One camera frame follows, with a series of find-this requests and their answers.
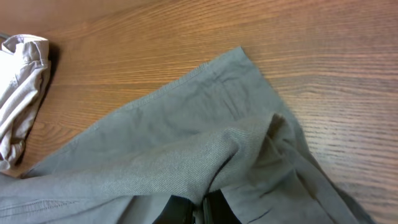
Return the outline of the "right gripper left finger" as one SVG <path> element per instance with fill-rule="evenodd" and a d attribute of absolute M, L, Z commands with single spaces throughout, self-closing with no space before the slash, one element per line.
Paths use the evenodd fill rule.
<path fill-rule="evenodd" d="M 153 224 L 193 224 L 193 203 L 172 195 Z"/>

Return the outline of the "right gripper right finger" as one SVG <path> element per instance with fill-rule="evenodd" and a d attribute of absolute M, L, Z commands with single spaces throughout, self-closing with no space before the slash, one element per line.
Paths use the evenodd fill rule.
<path fill-rule="evenodd" d="M 241 224 L 221 190 L 205 195 L 203 199 L 204 224 Z"/>

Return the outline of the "grey shorts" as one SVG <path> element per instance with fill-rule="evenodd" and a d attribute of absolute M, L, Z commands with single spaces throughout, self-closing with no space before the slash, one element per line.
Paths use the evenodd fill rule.
<path fill-rule="evenodd" d="M 211 193 L 241 223 L 371 223 L 325 175 L 302 128 L 240 47 L 97 121 L 16 179 L 2 223 L 150 223 Z"/>

